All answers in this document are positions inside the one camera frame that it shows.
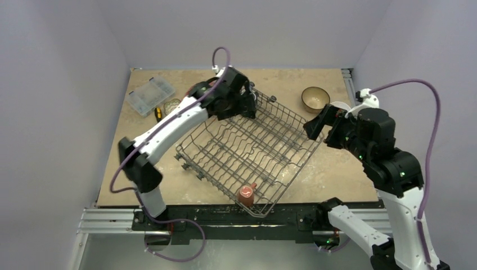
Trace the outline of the white ceramic bowl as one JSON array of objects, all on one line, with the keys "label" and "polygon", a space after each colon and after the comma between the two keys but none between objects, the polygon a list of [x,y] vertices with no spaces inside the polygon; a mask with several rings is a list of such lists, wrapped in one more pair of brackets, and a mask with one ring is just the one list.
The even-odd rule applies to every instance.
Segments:
[{"label": "white ceramic bowl", "polygon": [[351,110],[351,107],[347,103],[341,102],[341,101],[331,102],[330,106],[332,107],[331,111],[335,115],[345,115],[347,112]]}]

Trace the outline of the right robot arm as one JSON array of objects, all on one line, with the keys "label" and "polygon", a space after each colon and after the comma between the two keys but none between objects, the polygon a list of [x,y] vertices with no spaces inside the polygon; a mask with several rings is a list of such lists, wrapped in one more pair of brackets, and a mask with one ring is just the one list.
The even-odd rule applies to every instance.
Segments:
[{"label": "right robot arm", "polygon": [[303,128],[309,139],[316,140],[325,126],[330,127],[325,144],[349,151],[362,163],[387,210],[391,235],[371,227],[335,197],[318,205],[317,224],[344,232],[369,256],[373,269],[448,269],[437,257],[419,211],[425,196],[420,163],[396,148],[394,119],[379,108],[353,115],[326,105]]}]

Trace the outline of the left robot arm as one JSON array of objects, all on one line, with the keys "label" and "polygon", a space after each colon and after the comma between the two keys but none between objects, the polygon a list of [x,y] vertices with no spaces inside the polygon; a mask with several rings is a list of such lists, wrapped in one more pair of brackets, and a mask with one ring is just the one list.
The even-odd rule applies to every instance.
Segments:
[{"label": "left robot arm", "polygon": [[155,165],[186,133],[211,117],[217,120],[242,115],[254,119],[256,96],[250,80],[228,66],[215,77],[193,85],[181,103],[163,120],[144,134],[118,143],[120,167],[133,184],[139,203],[145,209],[146,223],[153,230],[163,229],[168,222],[166,203],[160,191],[163,175]]}]

